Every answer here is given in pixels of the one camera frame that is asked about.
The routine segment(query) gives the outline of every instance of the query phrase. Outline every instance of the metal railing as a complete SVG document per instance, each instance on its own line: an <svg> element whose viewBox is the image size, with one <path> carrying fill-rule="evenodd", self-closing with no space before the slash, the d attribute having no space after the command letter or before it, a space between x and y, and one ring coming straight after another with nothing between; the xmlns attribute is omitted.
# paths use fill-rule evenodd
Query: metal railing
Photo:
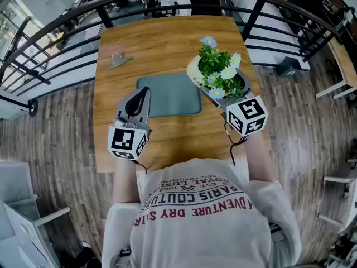
<svg viewBox="0 0 357 268"><path fill-rule="evenodd" d="M48 63L50 60L52 60L53 58L60 56L66 52L69 52L73 49L76 49L78 47L81 47L85 44L91 43L93 41L99 40L100 39L100 35L97 35L95 37L92 37L90 39L81 41L75 45L71 45L65 49L63 49L62 51L58 52L55 55L49 56L47 59L45 59L44 61L36 64L34 67L30 68L30 69L25 69L24 70L24 65L30 61L31 59L33 59L36 55L38 55L41 52L46 51L47 49L55 46L58 42L61 42L65 39L68 39L71 36L74 36L84 30L87 30L91 27L100 25L100 24L104 24L106 28L110 28L113 27L113 21L118 20L118 19L122 19L122 18L126 18L126 17L130 17L130 16L134 16L134 15L140 15L140 14L145 14L145 13L150 13L153 10L155 12L159 12L159 11L165 11L165 10L173 10L173 9L204 9L204 10L221 10L222 13L233 13L233 12L239 12L239 13L250 13L250 17L247 20L247 22L236 22L236 24L238 26L243 26L243 30L242 30L242 38L245 41L246 39L253 39L253 40L262 40L262 41L269 41L269 42L273 42L276 44L283 44L283 45L287 45L287 46L292 46L295 48L298 48L299 50L294 52L294 51L289 51L289 50L282 50L280 48L275 48L273 46L271 47L265 47L265 46L257 46L257 45L247 45L247 48L249 49L260 49L260 50L268 50L268 51L276 51L276 52L282 52L282 53L286 53L286 54L291 54L291 55L296 55L296 56L301 56L303 57L304 61L307 61L309 58L311 58L314 54L316 54L322 47L324 47L330 40L331 38L333 38L335 35L337 35L336 30L329 25L328 23L326 23L324 20L322 20L319 17L316 17L315 15L305 11L302 8L299 8L298 6L289 3L287 1L284 0L256 0L256 4L254 6L253 9L246 9L246 8L239 8L239 7L234 7L234 6L230 6L230 5L226 5L227 3L221 4L221 5L213 5L213 4L187 4L187 5L171 5L171 6L163 6L163 7L155 7L155 8L143 8L143 9L139 9L139 10L135 10L135 11L127 11L127 12L123 12L117 16L114 17L109 17L107 10L105 9L105 6L109 5L109 4L113 4L113 3L118 3L120 1L127 1L127 0L97 0L97 1L91 1L88 0L87 3L82 4L80 7L73 9L72 11L66 13L65 15L53 20L52 22L50 22L48 25L46 25L44 28L42 28L40 31L38 31L37 33L35 33L32 37L30 37L21 47L19 47L15 52L12 53L12 55L10 57L7 58L7 60L4 61L2 67L0 68L0 85L4 86L4 83L9 79L9 75L8 76L4 76L5 70L9 67L14 68L14 61L16 59L16 57L18 57L19 55L21 55L29 46L33 45L36 43L37 40L39 40L40 38L42 38L43 36L45 36L46 34L50 33L51 31L53 31L54 29L57 29L58 27L60 27L61 25L63 25L64 23L66 23L67 21L70 21L76 17L79 17L85 13L91 12L93 10L96 10L99 17L100 17L100 21L96 21L96 22L92 22L89 25L85 25L85 26L80 26L76 29L73 29L72 31L64 34L62 37L58 38L55 41L51 41L47 46L43 47L41 50L39 50L38 52L36 52L35 54L33 54L32 56L28 57L28 59L26 61L24 61L24 63L22 63L21 66L18 66L15 68L15 70L11 73L13 74L14 72L19 72L21 73L19 77L17 77L16 79L14 79L10 84L7 84L5 86L5 90L9 93L15 94L16 96L20 96L23 93L27 92L28 90L42 84L42 83L50 83L50 80L54 79L54 78L58 78L59 76L68 73L70 71L73 71L75 69L78 68L82 68L84 66L88 66L90 64L95 64L96 63L96 59L92 60L92 61L87 61L85 63L82 63L80 65L76 65L73 66L72 68L68 68L65 69L59 73L50 75L46 78L43 77L44 74L47 74L49 72L51 72L52 70L59 68L60 66L67 64L71 61L77 60L79 58L83 58L85 56L89 56L91 54L94 54L96 52L98 52L98 49L93 49L91 51L85 52L83 54L74 56L73 58L67 59L51 68L46 69L45 71L39 73L36 69L43 65ZM296 15L299 15L301 17L303 17L305 20L309 20L312 21L312 24L314 25L315 28L311 28L308 25L302 25L296 21L293 20L289 20L280 16L275 16L275 15L271 15L268 13L264 13L262 12L262 8L264 6L265 3L270 3L275 5L278 8L283 8L283 9L287 9L293 13L295 13ZM274 20L278 20L278 21L282 21L287 23L290 26L293 27L297 27L300 30L304 31L304 35L298 35L297 33L294 32L290 32L290 31L283 31L277 28L273 28L273 27L269 27L266 25L259 25L256 23L257 18L259 16L264 16L264 17L268 17ZM272 39L269 37L265 37L265 36L257 36L257 35L252 35L251 34L251 30L253 28L258 28L258 29L263 29L265 31L273 31L273 32L278 32L284 35L288 35L288 36L292 36L298 39L299 43L298 44L294 44L294 43L290 43L290 42L286 42L286 41L281 41L281 40L277 40L277 39ZM14 84L16 84L19 80L21 80L25 75L30 75L32 76L28 82L33 81L33 80L37 80L37 83L32 84L31 86L27 86L24 87L27 83L22 83L17 87L13 87Z"/></svg>

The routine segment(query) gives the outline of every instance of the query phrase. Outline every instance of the table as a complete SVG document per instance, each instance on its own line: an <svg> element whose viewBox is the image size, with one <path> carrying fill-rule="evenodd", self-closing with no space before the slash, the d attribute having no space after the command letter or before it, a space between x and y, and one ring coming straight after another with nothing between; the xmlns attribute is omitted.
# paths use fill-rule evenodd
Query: table
<svg viewBox="0 0 357 268"><path fill-rule="evenodd" d="M343 87L344 85L349 85L352 87L348 90L345 90L344 92L334 95L334 99L337 99L357 89L357 74L353 66L353 63L350 59L350 56L346 51L345 46L340 45L340 43L337 41L336 38L332 38L331 41L328 43L328 45L341 71L343 80L319 93L316 93L315 96L321 97L327 93L336 90L337 88Z"/></svg>
<svg viewBox="0 0 357 268"><path fill-rule="evenodd" d="M202 47L204 36L215 37L221 51L238 52L240 69L252 81L253 91L261 89L239 30L231 17L177 16L138 21L103 32L100 40L94 86L94 142L98 172L114 171L114 158L107 150L108 129L113 124L119 101L136 89L138 78L148 75L185 72L189 61ZM134 59L111 70L112 54L121 52ZM151 118L153 132L140 162L150 170L200 158L230 158L230 141L224 131L221 109L202 96L203 110L192 116ZM266 127L265 146L270 149ZM232 133L239 140L237 132ZM234 148L244 154L244 146Z"/></svg>

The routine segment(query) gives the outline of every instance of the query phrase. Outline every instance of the window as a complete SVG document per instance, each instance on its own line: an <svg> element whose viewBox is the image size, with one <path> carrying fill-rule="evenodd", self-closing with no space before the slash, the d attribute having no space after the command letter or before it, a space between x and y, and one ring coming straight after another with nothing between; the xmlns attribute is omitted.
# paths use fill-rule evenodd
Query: window
<svg viewBox="0 0 357 268"><path fill-rule="evenodd" d="M26 12L20 7L15 0L10 0L2 10L0 10L0 66L9 51L9 47L12 44L15 34L18 32L19 27L23 24L26 19ZM30 19L21 33L20 40L18 41L17 47L22 46L29 37L33 36L41 28ZM35 44L28 47L20 56L16 58L17 61L24 63L33 54L37 53L41 48L48 45L51 42L49 35L46 35L36 41ZM25 66L32 68L35 64L38 64L49 57L49 53L42 52L36 55L33 59L29 60ZM46 64L41 65L36 70L43 71L46 69Z"/></svg>
<svg viewBox="0 0 357 268"><path fill-rule="evenodd" d="M17 29L0 14L0 59L4 59Z"/></svg>
<svg viewBox="0 0 357 268"><path fill-rule="evenodd" d="M3 14L11 20L17 27L20 27L23 20L27 17L24 10L16 3L15 0L10 0L2 10Z"/></svg>

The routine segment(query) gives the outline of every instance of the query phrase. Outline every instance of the black cable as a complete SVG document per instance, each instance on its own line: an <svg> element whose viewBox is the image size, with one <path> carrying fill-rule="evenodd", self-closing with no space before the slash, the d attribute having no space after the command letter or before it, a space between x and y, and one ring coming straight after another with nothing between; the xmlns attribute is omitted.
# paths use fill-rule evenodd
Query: black cable
<svg viewBox="0 0 357 268"><path fill-rule="evenodd" d="M235 161L234 161L234 156L233 156L233 153L232 153L232 149L233 149L234 146L238 146L238 145L243 144L243 143L247 140L247 137L242 137L242 138L239 140L238 143L234 143L233 140L232 140L232 138L230 137L230 134L229 134L228 130L227 130L227 127L226 127L227 124L228 124L227 122L224 122L224 129L225 129L225 132L226 132L227 135L228 135L228 138L229 138L230 142L232 143L232 145L231 145L231 147L230 147L230 149L229 149L229 152L230 152L230 156L231 156L231 158L232 158L233 165L235 166Z"/></svg>
<svg viewBox="0 0 357 268"><path fill-rule="evenodd" d="M144 169L145 169L145 174L147 174L147 168L143 165L143 164L140 164L138 161L136 161L136 160L132 160L135 164L137 164L137 165L139 165L139 166L141 166L141 167L143 167Z"/></svg>

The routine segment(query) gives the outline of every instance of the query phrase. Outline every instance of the metal clip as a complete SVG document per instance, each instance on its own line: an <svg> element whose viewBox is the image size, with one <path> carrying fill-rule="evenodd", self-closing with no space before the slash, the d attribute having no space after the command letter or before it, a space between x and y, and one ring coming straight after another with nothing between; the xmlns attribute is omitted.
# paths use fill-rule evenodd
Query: metal clip
<svg viewBox="0 0 357 268"><path fill-rule="evenodd" d="M123 58L121 54L115 53L112 55L112 65L107 69L107 71L110 71L124 63L126 63L128 60L133 59L133 57L128 57L128 58Z"/></svg>

